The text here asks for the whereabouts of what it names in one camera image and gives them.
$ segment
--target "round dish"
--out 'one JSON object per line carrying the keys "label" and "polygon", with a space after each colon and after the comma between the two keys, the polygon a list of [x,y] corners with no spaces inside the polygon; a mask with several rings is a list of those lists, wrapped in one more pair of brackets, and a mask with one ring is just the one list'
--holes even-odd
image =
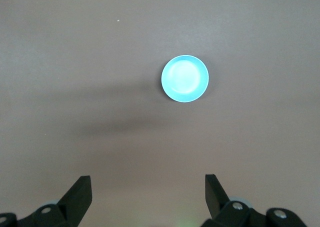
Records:
{"label": "round dish", "polygon": [[206,91],[209,73],[206,65],[192,55],[180,55],[171,59],[161,75],[164,92],[178,102],[191,102]]}

